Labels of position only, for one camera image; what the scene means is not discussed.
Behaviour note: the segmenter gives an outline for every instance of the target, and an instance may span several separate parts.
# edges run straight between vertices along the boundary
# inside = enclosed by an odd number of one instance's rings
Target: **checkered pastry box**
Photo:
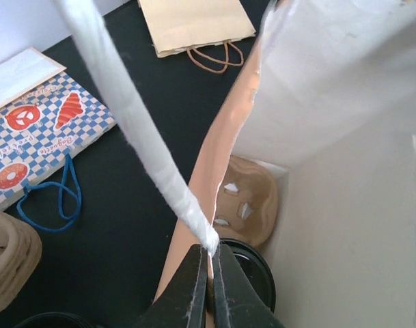
[[[0,109],[0,210],[115,125],[110,111],[62,72]]]

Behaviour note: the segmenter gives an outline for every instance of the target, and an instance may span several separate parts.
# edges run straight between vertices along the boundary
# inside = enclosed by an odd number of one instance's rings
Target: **paper packaging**
[[[0,65],[0,108],[63,70],[34,48],[13,56]]]
[[[255,35],[239,0],[138,0],[158,57]]]
[[[255,98],[251,57],[190,185],[212,219],[197,188],[211,154],[213,186],[231,153],[275,168],[283,201],[260,251],[286,327],[416,328],[416,2],[287,1],[267,18]],[[158,294],[187,234],[178,223]]]
[[[12,84],[2,83],[0,94],[19,98],[0,108],[0,210],[115,125],[110,111],[60,68],[30,50],[1,64],[1,77]]]

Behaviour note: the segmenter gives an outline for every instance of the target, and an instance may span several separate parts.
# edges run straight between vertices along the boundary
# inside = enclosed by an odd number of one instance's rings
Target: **paper bag handle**
[[[222,74],[222,73],[224,73],[227,70],[227,67],[228,66],[242,66],[244,64],[244,55],[242,54],[242,51],[235,44],[233,44],[230,41],[224,41],[223,42],[223,45],[224,45],[224,49],[225,49],[225,52],[226,52],[226,59],[224,61],[223,60],[220,60],[220,59],[212,58],[211,56],[208,56],[208,55],[200,52],[194,46],[190,46],[186,50],[186,53],[188,53],[189,58],[193,61],[194,64],[196,64],[200,68],[203,68],[204,70],[207,70],[208,72],[215,73],[215,74]],[[229,48],[228,48],[228,45],[230,45],[233,49],[235,49],[235,51],[240,55],[241,61],[240,61],[239,64],[229,62]],[[220,69],[220,70],[214,70],[212,68],[209,68],[209,67],[203,65],[200,61],[196,60],[193,57],[193,54],[191,53],[191,51],[194,51],[200,57],[209,59],[210,61],[212,61],[214,63],[224,64],[224,67],[222,69]]]

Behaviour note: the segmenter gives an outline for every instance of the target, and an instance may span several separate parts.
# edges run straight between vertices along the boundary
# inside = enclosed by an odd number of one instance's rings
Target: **black round lid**
[[[32,316],[15,328],[96,328],[75,314],[49,312]]]
[[[250,245],[232,238],[222,238],[221,242],[230,247],[247,279],[271,312],[276,306],[276,287],[273,275],[263,257]]]

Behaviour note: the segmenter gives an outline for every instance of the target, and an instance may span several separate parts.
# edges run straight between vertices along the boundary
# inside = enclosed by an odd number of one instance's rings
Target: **blue string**
[[[66,187],[66,180],[68,178],[68,169],[70,170],[72,179],[76,186],[77,194],[75,194],[68,187]],[[23,207],[22,207],[23,202],[29,197],[29,192],[32,190],[38,190],[38,189],[43,189],[47,187],[59,187],[59,197],[58,197],[59,215],[61,216],[62,219],[67,221],[67,223],[61,228],[52,229],[52,228],[47,228],[40,224],[37,224],[36,222],[32,221],[23,211]],[[64,191],[66,191],[68,195],[72,196],[77,202],[76,210],[70,216],[67,216],[64,213],[64,207],[63,207]],[[27,184],[24,188],[24,197],[16,205],[16,209],[18,210],[19,215],[23,218],[24,221],[26,221],[29,225],[31,225],[35,229],[39,229],[39,230],[46,231],[46,232],[63,232],[67,230],[79,218],[81,207],[82,207],[82,192],[80,189],[79,181],[77,180],[76,171],[74,170],[74,164],[72,163],[72,158],[69,154],[67,154],[65,158],[65,166],[64,166],[64,172],[62,174],[61,183],[49,181],[49,182],[41,183],[37,186],[31,186]]]

